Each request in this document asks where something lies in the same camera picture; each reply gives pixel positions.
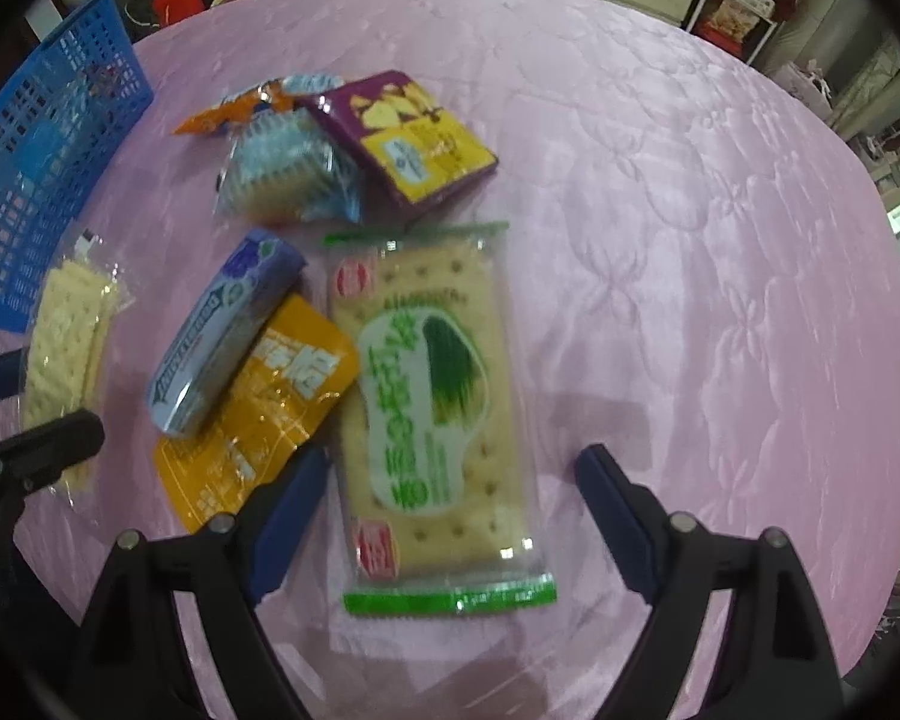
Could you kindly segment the clear plain cracker packet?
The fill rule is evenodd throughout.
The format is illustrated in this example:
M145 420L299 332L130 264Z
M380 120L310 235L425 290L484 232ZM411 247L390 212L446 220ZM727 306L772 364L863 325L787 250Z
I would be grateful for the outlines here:
M87 227L69 229L46 270L27 327L20 426L102 405L113 322L133 302L126 270Z

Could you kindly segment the purple yellow snack box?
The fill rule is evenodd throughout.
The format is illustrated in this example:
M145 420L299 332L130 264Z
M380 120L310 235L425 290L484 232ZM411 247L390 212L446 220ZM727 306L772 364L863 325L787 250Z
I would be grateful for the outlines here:
M387 70L301 101L322 129L414 220L496 171L497 156L402 71Z

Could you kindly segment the orange snack packet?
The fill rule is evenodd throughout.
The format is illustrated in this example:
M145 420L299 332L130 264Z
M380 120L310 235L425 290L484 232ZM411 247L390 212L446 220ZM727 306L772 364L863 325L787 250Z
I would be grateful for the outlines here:
M214 135L253 121L267 112L294 109L302 98L325 93L344 85L344 78L331 73L295 73L279 76L231 94L219 103L190 115L173 130L173 135Z

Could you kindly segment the pink bag on floor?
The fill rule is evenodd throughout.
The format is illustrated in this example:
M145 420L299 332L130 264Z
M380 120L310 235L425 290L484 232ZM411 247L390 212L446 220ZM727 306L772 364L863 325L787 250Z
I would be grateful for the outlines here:
M821 121L832 114L832 91L814 60L809 60L806 67L785 62L770 75L770 79L818 115Z

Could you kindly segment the pink quilted table cloth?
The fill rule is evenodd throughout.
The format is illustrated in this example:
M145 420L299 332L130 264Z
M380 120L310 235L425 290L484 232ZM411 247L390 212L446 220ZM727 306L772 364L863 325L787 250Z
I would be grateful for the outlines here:
M328 502L261 616L320 718L589 718L645 610L574 488L600 442L722 533L784 528L841 667L900 563L900 256L841 138L765 76L601 0L242 0L144 39L154 102L89 224L128 268L107 445L87 512L30 500L23 554L84 610L110 544L176 516L142 394L238 241L212 214L226 147L175 126L271 76L401 70L499 156L458 211L509 223L517 369L559 596L475 619L354 619Z

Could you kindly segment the blue chewing gum pack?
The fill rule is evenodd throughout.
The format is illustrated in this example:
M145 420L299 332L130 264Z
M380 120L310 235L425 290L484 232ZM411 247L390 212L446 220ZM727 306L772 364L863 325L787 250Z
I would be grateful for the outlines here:
M149 416L162 434L196 436L306 265L304 255L276 234L245 234L194 303L149 382Z

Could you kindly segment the yellow snack pouch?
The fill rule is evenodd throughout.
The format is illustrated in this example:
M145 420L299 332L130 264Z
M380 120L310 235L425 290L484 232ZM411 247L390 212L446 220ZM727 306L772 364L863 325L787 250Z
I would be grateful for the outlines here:
M357 374L359 355L343 330L289 296L196 436L157 441L155 469L183 527L193 533L215 514L240 511L315 437Z

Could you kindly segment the clear blue cracker packet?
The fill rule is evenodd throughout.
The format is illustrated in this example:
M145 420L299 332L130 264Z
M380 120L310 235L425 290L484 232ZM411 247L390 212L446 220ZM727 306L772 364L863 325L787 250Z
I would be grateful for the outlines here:
M261 115L235 135L214 213L265 226L364 221L365 177L305 109Z

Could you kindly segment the blue plastic basket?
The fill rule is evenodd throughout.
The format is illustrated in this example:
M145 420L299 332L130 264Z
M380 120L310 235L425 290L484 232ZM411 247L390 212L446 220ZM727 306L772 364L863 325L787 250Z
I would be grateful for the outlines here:
M27 328L59 239L154 93L115 0L84 0L0 91L0 330Z

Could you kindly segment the green cracker packet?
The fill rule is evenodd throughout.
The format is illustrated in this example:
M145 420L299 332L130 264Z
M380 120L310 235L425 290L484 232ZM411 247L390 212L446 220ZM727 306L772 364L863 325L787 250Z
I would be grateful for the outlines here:
M494 614L557 598L512 372L504 221L326 241L352 616Z

